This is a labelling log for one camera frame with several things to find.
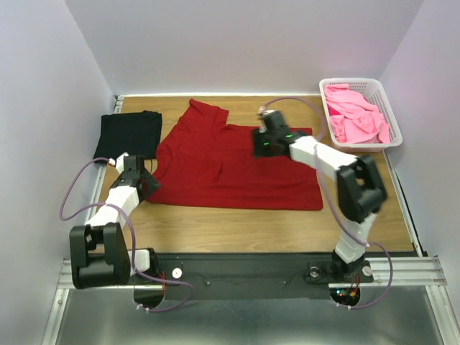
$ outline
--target white wall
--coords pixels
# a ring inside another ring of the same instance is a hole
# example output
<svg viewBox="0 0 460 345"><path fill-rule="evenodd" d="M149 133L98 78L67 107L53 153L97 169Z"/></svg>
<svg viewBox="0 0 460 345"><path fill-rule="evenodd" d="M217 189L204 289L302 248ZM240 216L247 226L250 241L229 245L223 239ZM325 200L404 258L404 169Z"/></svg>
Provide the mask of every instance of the white wall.
<svg viewBox="0 0 460 345"><path fill-rule="evenodd" d="M66 0L117 94L318 92L379 77L423 0Z"/></svg>
<svg viewBox="0 0 460 345"><path fill-rule="evenodd" d="M71 228L58 207L92 157L112 95L63 0L3 1L0 344L42 340ZM68 209L88 202L95 171Z"/></svg>
<svg viewBox="0 0 460 345"><path fill-rule="evenodd" d="M381 80L404 142L391 162L460 317L460 2L426 0Z"/></svg>

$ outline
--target wooden surface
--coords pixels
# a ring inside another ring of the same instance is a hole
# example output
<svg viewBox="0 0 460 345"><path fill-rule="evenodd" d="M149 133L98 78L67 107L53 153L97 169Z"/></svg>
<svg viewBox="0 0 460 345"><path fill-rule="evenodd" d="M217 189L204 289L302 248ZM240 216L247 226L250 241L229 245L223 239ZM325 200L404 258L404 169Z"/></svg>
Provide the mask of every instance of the wooden surface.
<svg viewBox="0 0 460 345"><path fill-rule="evenodd" d="M265 97L196 97L198 101L230 110L227 123L258 126L257 111L272 98ZM122 112L158 111L163 115L162 139L188 107L189 97L126 98ZM319 97L310 98L322 109ZM283 111L293 127L312 127L317 134L321 126L316 114L297 101L279 101L271 109ZM383 154L374 155L388 191L388 200L379 213L369 240L379 241L392 251L412 250L412 244L395 195ZM100 200L117 176L109 167ZM334 183L328 189L336 199ZM322 211L267 211L230 208L168 206L142 203L131 214L137 234L137 246L154 247L158 252L330 252L339 238L339 227L326 201ZM124 229L126 244L131 237Z"/></svg>

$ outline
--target pink towel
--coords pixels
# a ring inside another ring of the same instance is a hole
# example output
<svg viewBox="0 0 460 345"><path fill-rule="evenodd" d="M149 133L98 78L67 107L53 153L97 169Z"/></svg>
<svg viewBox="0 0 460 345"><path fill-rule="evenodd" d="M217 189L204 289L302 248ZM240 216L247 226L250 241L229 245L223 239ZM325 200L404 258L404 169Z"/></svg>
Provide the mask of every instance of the pink towel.
<svg viewBox="0 0 460 345"><path fill-rule="evenodd" d="M339 142L390 143L390 126L379 108L350 90L349 84L327 85L324 95Z"/></svg>

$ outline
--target white plastic basket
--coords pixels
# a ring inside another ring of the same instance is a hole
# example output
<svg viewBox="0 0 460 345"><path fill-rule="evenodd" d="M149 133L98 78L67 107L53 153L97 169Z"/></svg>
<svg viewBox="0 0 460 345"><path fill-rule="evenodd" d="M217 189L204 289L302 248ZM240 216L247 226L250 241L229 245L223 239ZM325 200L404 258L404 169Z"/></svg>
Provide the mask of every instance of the white plastic basket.
<svg viewBox="0 0 460 345"><path fill-rule="evenodd" d="M343 84L350 85L350 90L359 92L366 100L379 107L380 112L385 117L385 121L390 125L390 141L389 144L347 144L345 142L338 142L334 135L334 130L331 125L331 116L329 115L326 97L324 96L324 88L330 84ZM329 132L331 133L331 140L334 147L342 152L380 152L387 147L398 146L403 142L403 136L399 126L397 125L395 115L391 109L388 97L383 89L382 84L375 79L368 78L330 78L323 79L319 83L321 91L321 98L323 99L324 113L328 122Z"/></svg>

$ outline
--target red garment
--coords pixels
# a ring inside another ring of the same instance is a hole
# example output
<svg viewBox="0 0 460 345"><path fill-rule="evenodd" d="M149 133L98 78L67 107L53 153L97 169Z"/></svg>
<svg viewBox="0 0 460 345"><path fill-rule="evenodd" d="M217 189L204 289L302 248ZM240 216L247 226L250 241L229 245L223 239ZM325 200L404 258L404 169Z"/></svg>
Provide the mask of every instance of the red garment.
<svg viewBox="0 0 460 345"><path fill-rule="evenodd" d="M321 210L310 167L287 157L252 155L251 130L226 124L228 110L190 100L157 148L161 187L152 203L229 208ZM311 129L302 129L311 133Z"/></svg>

